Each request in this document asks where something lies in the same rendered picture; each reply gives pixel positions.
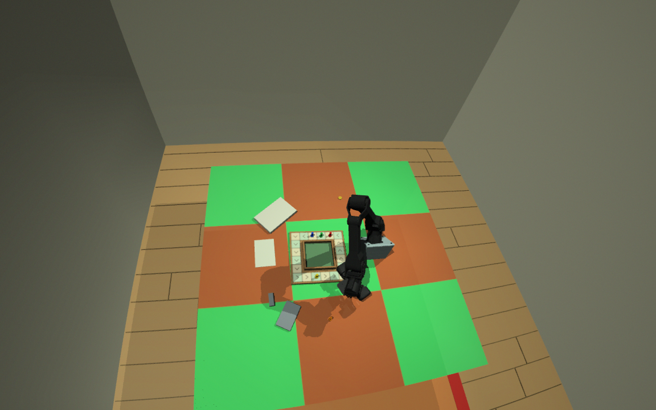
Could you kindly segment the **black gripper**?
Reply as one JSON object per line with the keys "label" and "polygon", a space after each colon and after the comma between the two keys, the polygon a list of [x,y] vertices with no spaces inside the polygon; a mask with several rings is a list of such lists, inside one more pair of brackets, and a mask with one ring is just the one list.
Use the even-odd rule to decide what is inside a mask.
{"label": "black gripper", "polygon": [[[341,263],[341,265],[339,265],[336,270],[342,278],[346,278],[345,277],[345,262]],[[367,286],[361,285],[361,288],[359,289],[359,293],[358,293],[358,296],[357,296],[358,300],[361,301],[364,298],[368,297],[370,295],[370,292],[371,291],[368,289]]]}

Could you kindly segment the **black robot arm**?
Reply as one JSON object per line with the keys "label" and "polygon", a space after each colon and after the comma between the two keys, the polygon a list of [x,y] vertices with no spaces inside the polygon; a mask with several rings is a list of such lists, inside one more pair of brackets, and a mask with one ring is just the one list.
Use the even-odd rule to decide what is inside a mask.
{"label": "black robot arm", "polygon": [[[371,199],[368,195],[351,195],[348,199],[348,239],[349,254],[345,260],[345,277],[342,282],[338,283],[339,291],[344,296],[357,297],[361,288],[361,279],[366,272],[366,262],[361,251],[361,225],[365,218],[367,233],[367,242],[370,244],[383,243],[381,233],[385,231],[385,225],[382,218],[375,215],[371,205]],[[359,217],[351,216],[350,209],[356,210],[361,214]],[[351,272],[348,272],[351,270]]]}

